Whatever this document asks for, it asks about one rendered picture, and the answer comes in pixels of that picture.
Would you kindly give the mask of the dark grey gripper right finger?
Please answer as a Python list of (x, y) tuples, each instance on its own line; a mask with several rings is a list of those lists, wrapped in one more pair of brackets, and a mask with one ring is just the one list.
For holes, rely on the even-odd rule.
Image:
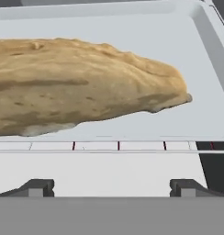
[(206, 189), (194, 179), (171, 179), (170, 188), (170, 197), (224, 197), (224, 193)]

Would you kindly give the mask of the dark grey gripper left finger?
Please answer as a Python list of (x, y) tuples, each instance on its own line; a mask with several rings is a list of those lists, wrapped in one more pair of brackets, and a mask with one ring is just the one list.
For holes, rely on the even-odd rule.
[(53, 179), (31, 179), (16, 189), (0, 194), (0, 197), (54, 197)]

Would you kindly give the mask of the golden brown baguette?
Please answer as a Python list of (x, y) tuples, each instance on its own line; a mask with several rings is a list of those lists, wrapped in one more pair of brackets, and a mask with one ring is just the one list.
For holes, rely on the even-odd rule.
[(0, 39), (0, 137), (35, 137), (191, 100), (173, 66), (106, 43)]

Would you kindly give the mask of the light grey toaster oven tray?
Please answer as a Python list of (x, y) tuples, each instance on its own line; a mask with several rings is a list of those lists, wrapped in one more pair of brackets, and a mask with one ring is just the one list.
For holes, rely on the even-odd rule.
[(166, 62), (184, 76), (191, 103), (80, 124), (45, 140), (224, 140), (224, 27), (199, 0), (0, 8), (0, 39), (106, 42)]

